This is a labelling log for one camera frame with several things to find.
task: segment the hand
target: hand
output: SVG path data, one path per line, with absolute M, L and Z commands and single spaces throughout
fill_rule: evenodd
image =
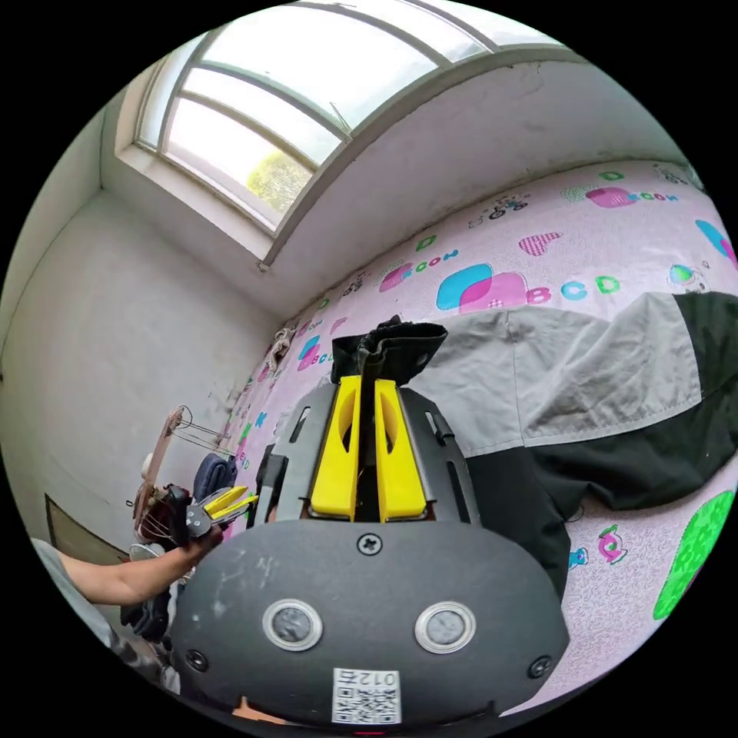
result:
M 185 551 L 192 559 L 192 566 L 202 561 L 220 542 L 223 541 L 223 530 L 219 525 L 214 525 L 207 536 L 190 541 Z

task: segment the window frame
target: window frame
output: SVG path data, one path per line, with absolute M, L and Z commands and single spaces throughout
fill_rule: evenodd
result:
M 552 58 L 553 60 L 561 58 L 563 61 L 586 63 L 586 60 L 578 57 L 563 45 L 531 42 L 530 44 L 501 46 L 493 42 L 485 34 L 479 32 L 465 21 L 456 18 L 445 10 L 441 10 L 424 2 L 424 0 L 399 0 L 399 2 L 415 7 L 421 12 L 428 12 L 430 15 L 445 21 L 449 25 L 455 27 L 458 31 L 463 32 L 477 44 L 481 45 L 483 47 L 483 51 L 459 61 L 451 61 L 440 52 L 436 52 L 429 45 L 425 44 L 425 42 L 415 38 L 405 30 L 393 26 L 385 20 L 375 18 L 374 16 L 352 8 L 344 7 L 340 3 L 327 5 L 318 2 L 310 2 L 310 0 L 297 0 L 296 2 L 288 3 L 286 5 L 331 12 L 352 18 L 357 22 L 367 23 L 368 25 L 378 28 L 379 30 L 386 32 L 411 46 L 414 50 L 429 58 L 436 66 L 425 75 L 413 80 L 394 95 L 390 96 L 374 111 L 372 111 L 361 123 L 352 128 L 345 121 L 339 119 L 338 116 L 325 111 L 319 105 L 313 103 L 311 100 L 286 85 L 263 75 L 259 75 L 256 72 L 244 70 L 221 62 L 205 60 L 204 55 L 216 41 L 218 36 L 231 25 L 229 22 L 205 33 L 194 51 L 184 62 L 174 84 L 169 90 L 157 144 L 155 147 L 152 147 L 148 142 L 141 138 L 143 119 L 159 76 L 165 70 L 166 64 L 172 58 L 172 55 L 182 47 L 175 49 L 171 54 L 156 63 L 153 72 L 150 74 L 148 83 L 145 87 L 145 92 L 138 107 L 135 134 L 131 143 L 134 146 L 143 149 L 150 155 L 153 155 L 159 161 L 163 161 L 167 166 L 177 170 L 180 174 L 208 191 L 218 200 L 224 202 L 230 208 L 235 209 L 237 213 L 247 218 L 253 225 L 257 226 L 270 239 L 272 239 L 272 248 L 270 248 L 266 256 L 264 256 L 264 258 L 259 262 L 259 264 L 263 265 L 264 268 L 268 268 L 271 266 L 277 253 L 281 250 L 287 238 L 294 231 L 297 223 L 304 215 L 304 203 L 306 201 L 314 203 L 314 201 L 317 200 L 317 197 L 315 197 L 316 192 L 313 192 L 313 190 L 319 189 L 320 194 L 322 194 L 322 192 L 327 189 L 330 183 L 335 179 L 335 177 L 328 178 L 330 181 L 326 179 L 326 172 L 336 170 L 337 168 L 340 171 L 343 171 L 345 165 L 343 165 L 342 162 L 347 159 L 346 152 L 351 152 L 350 160 L 353 160 L 368 146 L 368 144 L 357 145 L 358 138 L 369 140 L 371 143 L 371 141 L 376 140 L 378 135 L 381 135 L 382 132 L 389 129 L 389 127 L 397 122 L 397 120 L 408 115 L 412 110 L 420 107 L 420 105 L 424 104 L 432 97 L 478 74 L 483 74 L 486 71 L 490 71 L 491 69 L 504 64 L 509 65 L 510 61 L 508 61 L 508 59 L 511 58 L 519 58 L 524 62 L 528 59 L 531 61 L 538 61 L 539 57 L 542 56 L 542 61 L 547 61 L 549 58 Z M 321 165 L 317 162 L 309 161 L 309 158 L 302 154 L 302 152 L 299 151 L 292 143 L 279 136 L 274 131 L 271 131 L 258 121 L 255 121 L 253 118 L 250 118 L 249 116 L 242 114 L 219 101 L 207 98 L 205 95 L 185 91 L 183 89 L 184 84 L 190 71 L 193 69 L 203 69 L 205 71 L 223 74 L 242 81 L 245 84 L 258 87 L 274 95 L 282 101 L 287 102 L 304 115 L 307 115 L 333 136 L 338 138 L 338 145 Z M 271 208 L 271 206 L 269 206 L 268 203 L 261 200 L 254 193 L 251 193 L 243 185 L 233 181 L 220 170 L 215 170 L 215 168 L 210 166 L 205 166 L 203 168 L 200 166 L 195 167 L 194 165 L 188 164 L 186 160 L 178 158 L 176 155 L 171 155 L 165 151 L 166 147 L 171 147 L 168 139 L 174 119 L 173 109 L 175 108 L 175 102 L 178 99 L 189 99 L 206 108 L 210 108 L 221 115 L 226 115 L 226 117 L 244 125 L 257 135 L 260 135 L 264 140 L 275 145 L 276 148 L 282 150 L 287 156 L 293 158 L 302 166 L 305 166 L 305 168 L 312 173 L 310 180 L 302 188 L 300 194 L 296 197 L 287 212 L 280 216 L 273 208 Z M 391 112 L 393 109 L 397 112 L 401 112 L 401 115 L 392 115 Z M 228 180 L 227 187 L 224 184 L 224 180 Z M 316 188 L 317 183 L 321 182 L 321 180 L 322 184 L 325 186 Z

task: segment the qr code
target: qr code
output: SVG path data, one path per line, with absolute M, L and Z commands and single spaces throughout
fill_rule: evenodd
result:
M 333 722 L 396 725 L 402 721 L 400 673 L 333 670 Z

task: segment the curved window arch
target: curved window arch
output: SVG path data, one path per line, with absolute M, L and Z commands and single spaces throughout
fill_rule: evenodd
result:
M 298 0 L 161 60 L 135 143 L 275 233 L 334 153 L 388 101 L 509 45 L 558 44 L 448 0 Z

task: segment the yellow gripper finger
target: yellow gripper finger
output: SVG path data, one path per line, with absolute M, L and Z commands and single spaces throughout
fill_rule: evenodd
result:
M 224 492 L 216 497 L 212 502 L 208 502 L 204 505 L 205 512 L 210 517 L 213 517 L 215 513 L 235 502 L 247 489 L 248 487 L 231 487 L 228 492 Z
M 225 510 L 220 510 L 217 513 L 211 514 L 211 518 L 213 520 L 220 520 L 222 517 L 226 517 L 226 515 L 231 515 L 237 510 L 242 510 L 247 505 L 250 505 L 252 502 L 256 502 L 256 500 L 259 499 L 259 496 L 257 494 L 251 495 L 250 497 L 247 497 L 245 500 L 241 500 L 241 502 L 237 502 L 230 507 L 226 507 Z
M 325 435 L 310 504 L 319 515 L 354 520 L 359 473 L 361 377 L 343 377 Z M 348 434 L 347 446 L 344 438 Z
M 374 383 L 374 429 L 380 522 L 420 516 L 425 510 L 423 485 L 397 386 L 387 379 Z

